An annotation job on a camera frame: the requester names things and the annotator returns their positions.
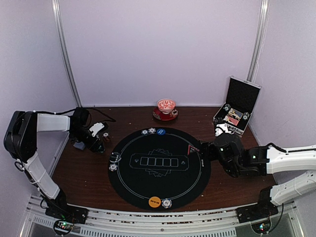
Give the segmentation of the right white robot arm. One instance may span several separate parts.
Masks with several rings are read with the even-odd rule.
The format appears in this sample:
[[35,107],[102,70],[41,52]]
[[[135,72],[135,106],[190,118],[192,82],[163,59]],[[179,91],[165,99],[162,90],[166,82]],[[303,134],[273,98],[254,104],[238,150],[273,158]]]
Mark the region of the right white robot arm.
[[201,144],[201,153],[209,160],[218,160],[231,177],[266,176],[284,171],[304,173],[281,185],[262,189],[253,214],[265,217],[272,208],[316,188],[316,147],[281,148],[274,143],[245,149],[239,136],[222,133],[212,142]]

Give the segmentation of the clear dealer button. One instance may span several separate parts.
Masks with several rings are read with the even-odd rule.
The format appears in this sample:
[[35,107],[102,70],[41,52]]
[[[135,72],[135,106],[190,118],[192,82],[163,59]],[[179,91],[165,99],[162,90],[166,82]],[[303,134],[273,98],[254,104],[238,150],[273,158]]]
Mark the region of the clear dealer button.
[[109,162],[117,163],[121,160],[121,155],[118,152],[112,152],[109,156]]

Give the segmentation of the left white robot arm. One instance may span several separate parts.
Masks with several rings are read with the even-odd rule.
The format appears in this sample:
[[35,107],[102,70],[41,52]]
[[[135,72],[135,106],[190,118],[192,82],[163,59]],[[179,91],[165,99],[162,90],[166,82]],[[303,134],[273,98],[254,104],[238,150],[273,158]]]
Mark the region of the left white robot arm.
[[52,180],[44,168],[37,147],[40,132],[67,132],[70,138],[82,142],[93,153],[102,153],[105,148],[101,133],[108,129],[108,122],[114,119],[89,123],[90,112],[77,107],[65,112],[15,111],[4,136],[3,144],[13,159],[20,164],[31,183],[44,197],[57,200],[63,191]]

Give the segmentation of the orange big blind button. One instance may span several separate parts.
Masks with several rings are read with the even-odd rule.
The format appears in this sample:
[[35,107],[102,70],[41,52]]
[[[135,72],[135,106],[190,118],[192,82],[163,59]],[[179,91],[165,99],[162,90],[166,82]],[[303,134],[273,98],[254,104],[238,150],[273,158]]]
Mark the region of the orange big blind button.
[[148,200],[148,204],[151,208],[158,208],[161,205],[161,199],[156,196],[150,197]]

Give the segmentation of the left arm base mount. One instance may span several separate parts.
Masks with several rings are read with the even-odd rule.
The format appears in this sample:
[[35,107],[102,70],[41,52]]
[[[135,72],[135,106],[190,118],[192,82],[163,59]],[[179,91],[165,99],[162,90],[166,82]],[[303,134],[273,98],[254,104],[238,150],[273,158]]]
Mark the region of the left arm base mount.
[[88,209],[71,206],[67,204],[66,195],[61,190],[56,199],[49,199],[41,191],[41,197],[47,204],[45,214],[50,217],[58,218],[62,221],[71,222],[72,224],[85,224]]

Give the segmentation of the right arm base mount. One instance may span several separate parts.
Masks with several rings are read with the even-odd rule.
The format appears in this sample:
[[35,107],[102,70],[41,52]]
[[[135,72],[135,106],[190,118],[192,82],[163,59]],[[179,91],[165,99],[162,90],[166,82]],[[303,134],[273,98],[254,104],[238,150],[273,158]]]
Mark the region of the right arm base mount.
[[254,233],[259,235],[268,234],[274,230],[271,216],[278,214],[278,207],[269,201],[259,201],[257,204],[239,207],[236,209],[239,223],[250,222]]

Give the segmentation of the blue small blind button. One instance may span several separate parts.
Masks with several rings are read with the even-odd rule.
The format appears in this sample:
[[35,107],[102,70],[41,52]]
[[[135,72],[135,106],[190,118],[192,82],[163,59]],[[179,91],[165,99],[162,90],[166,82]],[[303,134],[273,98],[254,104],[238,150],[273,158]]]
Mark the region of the blue small blind button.
[[166,133],[165,129],[163,129],[163,128],[157,129],[157,134],[158,135],[164,135],[165,133]]

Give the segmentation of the triangular all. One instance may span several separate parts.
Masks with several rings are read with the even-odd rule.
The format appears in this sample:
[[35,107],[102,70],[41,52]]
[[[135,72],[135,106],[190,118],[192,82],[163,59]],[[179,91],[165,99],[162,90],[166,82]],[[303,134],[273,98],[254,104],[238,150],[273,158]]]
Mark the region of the triangular all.
[[194,153],[199,153],[199,149],[192,146],[192,145],[189,145],[188,146],[188,155],[191,155],[191,154],[194,154]]

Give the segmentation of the green chip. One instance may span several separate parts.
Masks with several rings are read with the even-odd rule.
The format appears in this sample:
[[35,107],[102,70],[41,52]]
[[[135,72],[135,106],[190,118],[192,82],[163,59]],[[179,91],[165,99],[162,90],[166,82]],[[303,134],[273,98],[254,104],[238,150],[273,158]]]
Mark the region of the green chip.
[[142,133],[142,135],[148,135],[148,134],[149,134],[149,131],[146,130],[146,129],[144,129],[144,130],[141,131],[141,133]]

